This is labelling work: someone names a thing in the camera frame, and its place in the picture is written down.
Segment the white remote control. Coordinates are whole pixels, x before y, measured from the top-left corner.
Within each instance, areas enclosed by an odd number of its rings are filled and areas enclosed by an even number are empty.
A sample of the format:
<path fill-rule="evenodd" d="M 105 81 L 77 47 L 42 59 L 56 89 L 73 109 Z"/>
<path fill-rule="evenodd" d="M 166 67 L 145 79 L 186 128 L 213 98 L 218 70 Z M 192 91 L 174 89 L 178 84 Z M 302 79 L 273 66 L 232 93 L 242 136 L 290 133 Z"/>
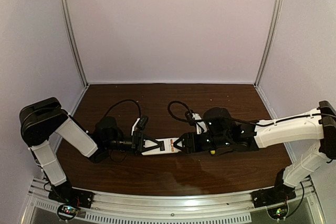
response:
<path fill-rule="evenodd" d="M 177 140 L 177 137 L 155 139 L 155 142 L 150 139 L 145 139 L 145 150 L 141 154 L 143 156 L 149 156 L 179 153 L 181 150 L 173 145 Z"/>

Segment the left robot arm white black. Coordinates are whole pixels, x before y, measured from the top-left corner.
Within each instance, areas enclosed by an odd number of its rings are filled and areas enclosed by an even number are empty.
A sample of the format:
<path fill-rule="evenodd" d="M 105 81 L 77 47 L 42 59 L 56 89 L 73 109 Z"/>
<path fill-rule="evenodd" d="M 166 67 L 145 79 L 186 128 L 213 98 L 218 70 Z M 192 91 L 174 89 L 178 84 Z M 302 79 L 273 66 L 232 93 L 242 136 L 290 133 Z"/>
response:
<path fill-rule="evenodd" d="M 92 163 L 106 159 L 111 151 L 142 154 L 146 151 L 164 151 L 163 141 L 153 138 L 147 147 L 147 138 L 142 134 L 148 119 L 139 115 L 130 136 L 126 136 L 117 125 L 115 118 L 105 114 L 89 133 L 68 113 L 58 99 L 51 97 L 21 109 L 19 113 L 20 134 L 42 168 L 51 184 L 51 191 L 59 199 L 69 202 L 75 191 L 50 146 L 50 137 L 59 136 Z"/>

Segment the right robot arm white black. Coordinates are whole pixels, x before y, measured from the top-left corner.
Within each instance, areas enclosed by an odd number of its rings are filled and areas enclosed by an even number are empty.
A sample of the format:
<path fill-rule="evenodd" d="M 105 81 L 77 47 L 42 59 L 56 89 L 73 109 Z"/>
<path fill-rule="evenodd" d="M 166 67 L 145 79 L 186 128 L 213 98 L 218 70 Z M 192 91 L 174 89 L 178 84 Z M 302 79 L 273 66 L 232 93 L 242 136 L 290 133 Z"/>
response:
<path fill-rule="evenodd" d="M 292 165 L 277 174 L 268 193 L 274 197 L 290 194 L 300 182 L 323 163 L 335 159 L 335 109 L 321 101 L 316 109 L 282 119 L 244 121 L 233 118 L 225 108 L 214 107 L 197 117 L 192 110 L 179 121 L 196 127 L 170 141 L 170 149 L 187 154 L 215 152 L 229 147 L 236 152 L 258 151 L 269 146 L 303 140 L 314 144 Z"/>

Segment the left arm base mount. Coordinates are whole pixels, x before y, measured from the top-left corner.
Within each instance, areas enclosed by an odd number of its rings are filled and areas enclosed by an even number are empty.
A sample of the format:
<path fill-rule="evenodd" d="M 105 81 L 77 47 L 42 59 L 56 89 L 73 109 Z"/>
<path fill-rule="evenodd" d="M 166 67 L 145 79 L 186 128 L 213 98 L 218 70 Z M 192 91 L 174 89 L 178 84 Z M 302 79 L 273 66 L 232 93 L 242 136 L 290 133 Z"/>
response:
<path fill-rule="evenodd" d="M 73 188 L 52 189 L 48 198 L 72 207 L 90 209 L 93 192 Z"/>

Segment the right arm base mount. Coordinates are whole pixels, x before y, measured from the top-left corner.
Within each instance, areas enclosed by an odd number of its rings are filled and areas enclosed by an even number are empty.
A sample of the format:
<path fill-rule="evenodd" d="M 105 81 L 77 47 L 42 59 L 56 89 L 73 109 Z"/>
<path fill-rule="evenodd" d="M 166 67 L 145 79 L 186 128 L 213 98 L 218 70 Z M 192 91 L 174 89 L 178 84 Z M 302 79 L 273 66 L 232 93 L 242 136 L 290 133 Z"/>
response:
<path fill-rule="evenodd" d="M 296 193 L 293 188 L 286 190 L 272 187 L 256 190 L 250 194 L 255 208 L 285 203 L 289 199 L 296 198 Z"/>

